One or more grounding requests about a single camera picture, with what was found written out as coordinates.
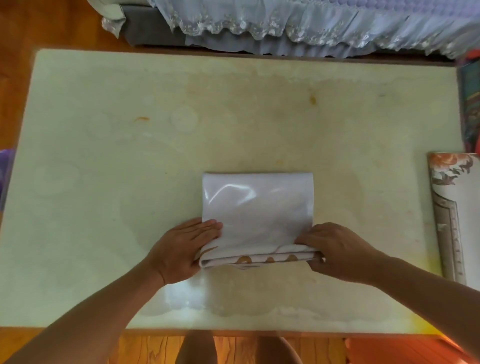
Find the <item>purple object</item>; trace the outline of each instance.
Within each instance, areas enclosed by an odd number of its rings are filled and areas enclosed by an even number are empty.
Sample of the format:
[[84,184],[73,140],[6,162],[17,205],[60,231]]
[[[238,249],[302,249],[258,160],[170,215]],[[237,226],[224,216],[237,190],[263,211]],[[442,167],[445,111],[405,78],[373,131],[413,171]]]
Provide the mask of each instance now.
[[14,151],[11,149],[0,150],[0,211],[5,207],[8,182],[13,165]]

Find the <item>person's left hand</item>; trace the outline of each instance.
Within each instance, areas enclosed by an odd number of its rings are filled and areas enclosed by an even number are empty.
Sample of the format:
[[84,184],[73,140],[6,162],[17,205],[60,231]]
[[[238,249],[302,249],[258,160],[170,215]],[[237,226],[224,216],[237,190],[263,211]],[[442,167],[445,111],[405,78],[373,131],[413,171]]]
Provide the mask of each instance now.
[[223,224],[194,218],[165,233],[145,258],[163,278],[165,285],[186,280],[199,270],[197,252],[222,234]]

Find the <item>wooden floor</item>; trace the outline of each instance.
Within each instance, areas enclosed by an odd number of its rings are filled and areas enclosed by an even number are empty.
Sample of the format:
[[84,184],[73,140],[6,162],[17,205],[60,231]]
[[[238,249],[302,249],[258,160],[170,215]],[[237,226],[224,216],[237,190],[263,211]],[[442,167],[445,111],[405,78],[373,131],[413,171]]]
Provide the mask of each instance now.
[[[0,0],[0,34],[0,150],[16,146],[37,50],[170,52],[134,50],[124,40],[116,39],[101,28],[100,16],[86,0]],[[0,363],[38,332],[38,329],[0,328]],[[109,363],[174,363],[182,340],[176,336],[126,331]],[[304,364],[345,364],[347,361],[346,347],[340,338],[288,341]],[[460,351],[434,339],[348,339],[348,345],[353,364],[471,362]],[[255,337],[216,338],[220,364],[255,364],[255,347]]]

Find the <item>person's right arm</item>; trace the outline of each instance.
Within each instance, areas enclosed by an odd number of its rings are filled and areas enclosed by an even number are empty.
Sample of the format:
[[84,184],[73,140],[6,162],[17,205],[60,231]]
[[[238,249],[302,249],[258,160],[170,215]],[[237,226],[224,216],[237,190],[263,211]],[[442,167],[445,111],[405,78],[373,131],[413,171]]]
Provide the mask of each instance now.
[[374,286],[480,360],[480,292],[378,251],[351,230],[316,225],[296,240],[318,249],[313,271]]

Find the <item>person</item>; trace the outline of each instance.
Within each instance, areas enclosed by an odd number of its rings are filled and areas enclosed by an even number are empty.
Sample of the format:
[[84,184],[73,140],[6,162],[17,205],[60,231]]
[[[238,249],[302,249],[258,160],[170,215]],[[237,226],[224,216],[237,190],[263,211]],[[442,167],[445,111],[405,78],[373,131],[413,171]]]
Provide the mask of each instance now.
[[[196,218],[167,231],[142,262],[67,312],[6,363],[105,363],[128,322],[159,289],[200,270],[197,252],[220,237],[222,227],[221,222]],[[321,252],[308,262],[313,271],[382,290],[480,360],[480,292],[388,256],[334,223],[314,226],[296,243]],[[216,363],[212,343],[213,337],[202,332],[187,335],[177,363]],[[285,344],[281,339],[262,338],[257,362],[267,358],[264,363],[300,363]],[[280,359],[268,361],[269,356]]]

